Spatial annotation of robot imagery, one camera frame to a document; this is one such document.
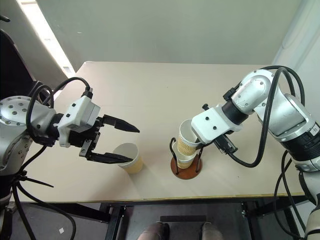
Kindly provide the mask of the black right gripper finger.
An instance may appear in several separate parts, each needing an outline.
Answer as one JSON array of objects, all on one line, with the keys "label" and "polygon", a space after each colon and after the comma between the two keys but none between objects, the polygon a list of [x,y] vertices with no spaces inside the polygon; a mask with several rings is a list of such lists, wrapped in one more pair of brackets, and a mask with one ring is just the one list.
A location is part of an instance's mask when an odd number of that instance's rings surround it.
[{"label": "black right gripper finger", "polygon": [[202,143],[199,139],[197,139],[196,142],[195,142],[195,144],[194,144],[194,148],[195,148],[196,150],[199,150],[199,149],[201,149],[201,148],[206,147],[207,145],[208,145],[208,144],[204,144],[204,143]]}]

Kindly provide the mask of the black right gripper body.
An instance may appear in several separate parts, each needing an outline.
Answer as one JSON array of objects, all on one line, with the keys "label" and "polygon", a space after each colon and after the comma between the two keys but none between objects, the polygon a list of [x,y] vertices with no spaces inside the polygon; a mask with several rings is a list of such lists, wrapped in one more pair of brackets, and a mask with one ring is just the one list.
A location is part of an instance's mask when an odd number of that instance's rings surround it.
[{"label": "black right gripper body", "polygon": [[225,154],[234,154],[238,150],[225,134],[218,136],[213,142],[216,147]]}]

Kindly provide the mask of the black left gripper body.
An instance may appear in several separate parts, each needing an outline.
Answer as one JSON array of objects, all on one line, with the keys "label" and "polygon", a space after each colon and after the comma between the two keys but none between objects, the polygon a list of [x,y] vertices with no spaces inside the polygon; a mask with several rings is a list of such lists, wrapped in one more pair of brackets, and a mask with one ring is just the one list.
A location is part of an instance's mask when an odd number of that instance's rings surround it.
[{"label": "black left gripper body", "polygon": [[98,153],[94,153],[99,137],[100,128],[103,127],[103,118],[97,117],[93,127],[82,132],[71,130],[69,133],[68,141],[71,146],[80,148],[79,156],[86,158],[88,161],[96,161]]}]

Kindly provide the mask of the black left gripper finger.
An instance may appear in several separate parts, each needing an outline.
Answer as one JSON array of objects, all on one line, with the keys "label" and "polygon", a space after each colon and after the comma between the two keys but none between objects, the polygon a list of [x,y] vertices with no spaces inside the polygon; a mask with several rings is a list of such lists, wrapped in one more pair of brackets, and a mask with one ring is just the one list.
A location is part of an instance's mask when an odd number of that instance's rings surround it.
[{"label": "black left gripper finger", "polygon": [[140,130],[137,127],[126,122],[125,120],[119,119],[113,116],[109,116],[109,115],[103,116],[103,123],[113,126],[115,129],[125,131],[125,132],[132,132],[132,133],[140,132]]},{"label": "black left gripper finger", "polygon": [[130,157],[108,152],[104,154],[91,152],[88,154],[87,160],[103,164],[122,164],[133,161]]}]

